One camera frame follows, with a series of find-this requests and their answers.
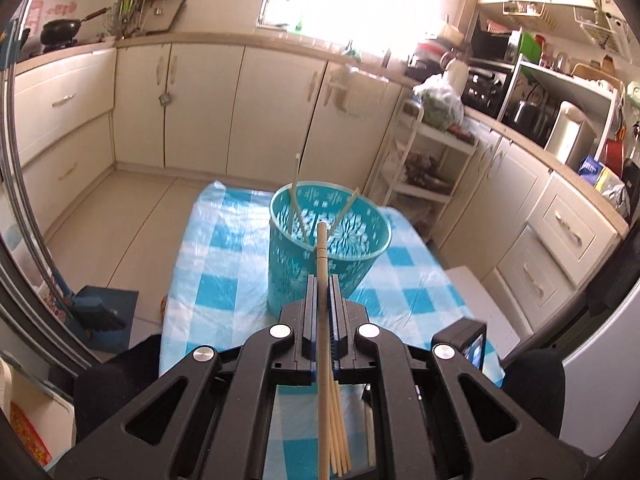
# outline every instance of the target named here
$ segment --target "baseboard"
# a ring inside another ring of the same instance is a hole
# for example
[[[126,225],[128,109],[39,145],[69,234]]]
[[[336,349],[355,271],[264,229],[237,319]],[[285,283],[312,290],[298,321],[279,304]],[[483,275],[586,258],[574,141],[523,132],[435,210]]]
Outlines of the baseboard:
[[[260,191],[273,192],[279,190],[283,186],[283,184],[274,184],[273,182],[251,180],[248,178],[239,178],[216,173],[206,173],[205,171],[179,170],[177,168],[155,168],[153,166],[144,166],[143,164],[133,164],[131,162],[116,162],[116,170],[129,171],[131,173],[164,175],[174,178],[187,178],[189,180],[205,180],[207,182],[219,180],[225,186],[241,187],[243,189],[257,189]]]
[[[78,196],[73,200],[71,204],[65,207],[64,211],[60,214],[58,218],[56,218],[49,229],[44,233],[44,239],[46,242],[49,242],[53,235],[56,234],[57,230],[62,227],[62,224],[71,216],[71,213],[76,210],[76,208],[80,205],[80,203],[89,196],[98,185],[105,179],[107,176],[115,170],[113,164],[111,164],[106,170],[104,170],[98,177],[96,177],[91,184],[85,187]]]

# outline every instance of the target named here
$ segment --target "pan handle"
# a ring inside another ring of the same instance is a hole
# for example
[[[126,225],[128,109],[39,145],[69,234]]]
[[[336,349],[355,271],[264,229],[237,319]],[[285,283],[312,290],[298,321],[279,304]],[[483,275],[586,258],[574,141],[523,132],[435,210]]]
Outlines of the pan handle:
[[[91,14],[89,14],[84,20],[80,20],[80,23],[82,22],[88,22],[89,20],[92,20],[94,18],[97,18],[98,16],[103,15],[105,12],[107,12],[107,10],[109,10],[109,7],[105,7],[103,9],[100,10],[96,10],[95,12],[92,12]]]

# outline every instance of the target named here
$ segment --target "round metal pivot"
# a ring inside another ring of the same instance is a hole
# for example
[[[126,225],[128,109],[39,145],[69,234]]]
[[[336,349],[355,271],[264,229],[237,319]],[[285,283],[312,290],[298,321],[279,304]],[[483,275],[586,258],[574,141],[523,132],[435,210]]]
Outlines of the round metal pivot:
[[[380,329],[373,323],[365,323],[358,327],[358,333],[363,337],[372,338],[380,334]]]
[[[437,345],[433,349],[433,354],[440,359],[451,359],[456,351],[449,345]]]
[[[277,337],[278,339],[282,339],[283,337],[287,337],[291,333],[291,329],[287,325],[273,325],[269,329],[269,333],[273,337]]]
[[[193,351],[193,358],[196,359],[196,361],[204,362],[209,361],[215,354],[216,351],[213,348],[200,346]]]

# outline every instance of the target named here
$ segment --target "countertop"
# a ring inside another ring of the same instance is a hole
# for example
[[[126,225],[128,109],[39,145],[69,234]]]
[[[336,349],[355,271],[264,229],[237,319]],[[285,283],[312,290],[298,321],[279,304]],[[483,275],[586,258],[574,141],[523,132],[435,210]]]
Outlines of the countertop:
[[[619,215],[619,213],[613,208],[613,206],[605,200],[602,195],[597,192],[592,186],[590,186],[585,180],[583,180],[574,170],[564,165],[557,160],[549,152],[546,152],[540,146],[538,146],[532,140],[527,139],[523,134],[512,130],[508,126],[492,119],[491,117],[474,110],[473,108],[465,107],[465,115],[471,117],[481,123],[490,126],[492,130],[500,133],[507,139],[512,140],[517,146],[521,147],[530,155],[534,156],[537,160],[545,164],[548,168],[554,170],[567,182],[569,182],[575,189],[578,190],[593,206],[609,221],[613,228],[618,232],[621,238],[625,238],[629,231],[629,225],[625,219]]]
[[[140,36],[139,38],[129,38],[128,40],[116,41],[116,47],[125,48],[128,46],[152,45],[161,43],[208,43],[252,46],[256,48],[266,48],[288,54],[298,54],[299,56],[315,57],[331,61],[334,63],[349,64],[373,75],[386,77],[389,81],[413,88],[417,81],[405,76],[403,73],[388,70],[379,65],[357,62],[353,57],[343,56],[337,52],[327,50],[319,45],[304,44],[299,41],[284,40],[273,36],[261,34],[236,34],[227,32],[176,32],[169,34],[155,34],[152,36]]]
[[[89,54],[98,50],[105,50],[107,48],[113,48],[115,46],[115,38],[107,38],[101,43],[88,43],[78,46],[72,46],[69,48],[63,48],[62,50],[55,50],[47,54],[40,54],[39,56],[32,57],[21,61],[15,66],[15,75],[20,75],[29,70],[33,70],[39,66],[53,63],[54,61],[60,61],[67,57],[79,56],[81,54]]]

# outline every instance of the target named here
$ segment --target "metal pot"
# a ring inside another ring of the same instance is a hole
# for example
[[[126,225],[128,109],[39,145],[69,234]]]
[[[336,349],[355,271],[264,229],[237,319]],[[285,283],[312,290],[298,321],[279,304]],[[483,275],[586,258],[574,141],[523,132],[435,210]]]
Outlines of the metal pot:
[[[97,10],[82,20],[52,20],[51,22],[47,22],[42,27],[40,43],[45,46],[69,43],[80,30],[82,22],[97,18],[107,12],[107,10],[109,10],[107,7]]]

